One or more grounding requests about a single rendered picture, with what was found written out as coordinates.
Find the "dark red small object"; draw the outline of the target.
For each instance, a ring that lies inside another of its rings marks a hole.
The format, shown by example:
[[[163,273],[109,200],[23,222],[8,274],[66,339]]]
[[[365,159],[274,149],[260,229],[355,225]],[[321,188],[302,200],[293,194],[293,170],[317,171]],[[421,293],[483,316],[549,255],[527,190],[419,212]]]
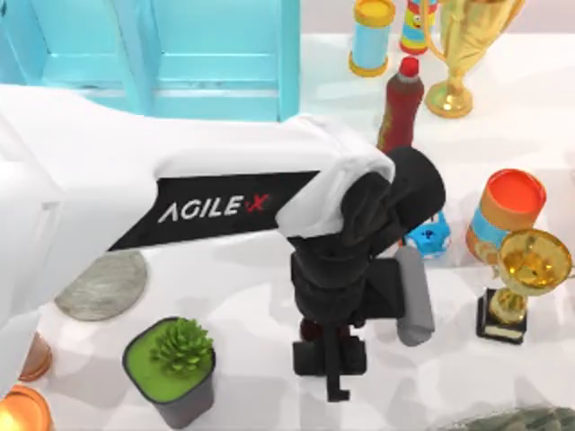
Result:
[[[299,334],[302,341],[312,342],[322,336],[322,327],[314,321],[303,319],[300,321]]]

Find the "blue toy car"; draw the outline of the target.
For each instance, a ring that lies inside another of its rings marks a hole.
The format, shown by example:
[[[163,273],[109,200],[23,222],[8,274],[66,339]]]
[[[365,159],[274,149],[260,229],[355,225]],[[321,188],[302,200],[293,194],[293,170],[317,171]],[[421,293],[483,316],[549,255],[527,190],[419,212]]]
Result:
[[[439,211],[407,233],[402,238],[401,245],[416,249],[423,259],[435,259],[447,251],[450,240],[450,226],[444,212]]]

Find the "green plant in dark pot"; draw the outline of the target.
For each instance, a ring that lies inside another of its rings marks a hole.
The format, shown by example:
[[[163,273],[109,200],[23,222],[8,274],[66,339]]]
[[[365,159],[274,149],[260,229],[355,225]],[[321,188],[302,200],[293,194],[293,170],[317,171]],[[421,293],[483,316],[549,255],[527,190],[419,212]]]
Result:
[[[129,380],[172,429],[183,429],[212,408],[216,352],[196,320],[168,317],[134,337],[122,366]]]

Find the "orange and blue can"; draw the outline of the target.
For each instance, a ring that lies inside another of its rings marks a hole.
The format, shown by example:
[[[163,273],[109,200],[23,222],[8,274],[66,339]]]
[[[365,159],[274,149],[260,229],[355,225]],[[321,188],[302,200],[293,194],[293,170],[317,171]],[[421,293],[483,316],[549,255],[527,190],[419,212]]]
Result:
[[[502,240],[511,232],[532,227],[545,202],[543,184],[530,173],[517,169],[494,172],[467,229],[468,250],[478,260],[495,264]]]

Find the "dark green round mat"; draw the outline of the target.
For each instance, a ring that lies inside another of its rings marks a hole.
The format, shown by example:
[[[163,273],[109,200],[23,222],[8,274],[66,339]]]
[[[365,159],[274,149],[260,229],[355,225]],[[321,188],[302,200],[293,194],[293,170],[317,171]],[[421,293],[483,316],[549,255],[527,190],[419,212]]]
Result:
[[[537,406],[470,418],[437,431],[575,431],[575,409]]]

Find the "dark red sauce bottle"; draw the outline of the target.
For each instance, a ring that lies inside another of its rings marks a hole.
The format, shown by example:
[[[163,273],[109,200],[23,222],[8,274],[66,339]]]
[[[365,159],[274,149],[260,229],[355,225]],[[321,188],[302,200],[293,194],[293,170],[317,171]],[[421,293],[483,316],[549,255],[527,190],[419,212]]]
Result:
[[[377,148],[384,153],[412,144],[414,121],[425,92],[419,69],[416,57],[404,57],[387,82],[385,112],[377,140]]]

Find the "gold trophy with black base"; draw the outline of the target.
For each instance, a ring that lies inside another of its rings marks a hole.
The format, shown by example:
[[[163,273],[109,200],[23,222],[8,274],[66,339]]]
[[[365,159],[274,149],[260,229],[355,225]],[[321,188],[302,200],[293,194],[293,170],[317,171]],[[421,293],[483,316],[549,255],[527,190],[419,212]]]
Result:
[[[508,233],[498,246],[477,242],[474,251],[502,282],[500,288],[486,288],[478,299],[476,335],[520,345],[528,298],[553,291],[571,276],[571,254],[557,237],[538,229]]]

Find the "grey round coaster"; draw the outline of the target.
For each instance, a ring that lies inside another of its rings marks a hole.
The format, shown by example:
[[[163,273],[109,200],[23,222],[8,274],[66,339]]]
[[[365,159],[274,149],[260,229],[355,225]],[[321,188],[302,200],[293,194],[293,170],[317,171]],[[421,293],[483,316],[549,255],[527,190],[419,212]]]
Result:
[[[78,321],[105,321],[130,309],[144,293],[148,268],[140,251],[109,252],[54,300]]]

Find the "blue and yellow can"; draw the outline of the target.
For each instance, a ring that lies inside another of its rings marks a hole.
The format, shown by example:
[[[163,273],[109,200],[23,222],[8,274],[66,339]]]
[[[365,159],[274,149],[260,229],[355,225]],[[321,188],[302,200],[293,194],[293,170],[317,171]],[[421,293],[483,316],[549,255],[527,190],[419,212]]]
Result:
[[[349,69],[361,77],[376,77],[387,68],[390,26],[395,17],[392,0],[356,0],[355,27]]]

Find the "light blue rack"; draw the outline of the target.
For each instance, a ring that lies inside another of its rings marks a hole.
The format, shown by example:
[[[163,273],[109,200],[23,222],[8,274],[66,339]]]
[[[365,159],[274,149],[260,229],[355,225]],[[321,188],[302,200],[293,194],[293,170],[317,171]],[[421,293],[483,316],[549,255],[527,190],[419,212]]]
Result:
[[[299,0],[0,0],[0,84],[158,118],[298,113]]]

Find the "colourful cartoon bottle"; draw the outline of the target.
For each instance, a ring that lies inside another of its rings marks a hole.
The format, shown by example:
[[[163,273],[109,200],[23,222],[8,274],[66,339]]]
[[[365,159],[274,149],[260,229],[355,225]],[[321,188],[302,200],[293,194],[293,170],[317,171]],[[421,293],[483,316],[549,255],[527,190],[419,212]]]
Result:
[[[428,50],[420,16],[420,0],[407,0],[399,41],[404,53],[419,56]]]

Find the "large gold trophy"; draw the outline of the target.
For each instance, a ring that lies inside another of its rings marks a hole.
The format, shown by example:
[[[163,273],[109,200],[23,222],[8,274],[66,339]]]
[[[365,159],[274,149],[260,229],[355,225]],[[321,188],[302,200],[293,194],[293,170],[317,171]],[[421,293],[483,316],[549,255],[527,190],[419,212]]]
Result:
[[[446,119],[459,119],[473,109],[473,96],[464,87],[465,74],[508,28],[526,0],[442,0],[439,27],[442,48],[430,33],[429,0],[420,0],[423,34],[429,50],[448,69],[445,81],[432,85],[425,98],[428,109]]]

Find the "orange round cup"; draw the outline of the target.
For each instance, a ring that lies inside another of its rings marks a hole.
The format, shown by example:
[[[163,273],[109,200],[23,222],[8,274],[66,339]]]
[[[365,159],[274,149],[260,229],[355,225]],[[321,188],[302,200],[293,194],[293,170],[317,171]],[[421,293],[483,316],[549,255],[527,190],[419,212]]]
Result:
[[[45,398],[33,388],[15,385],[0,401],[0,431],[53,431]]]

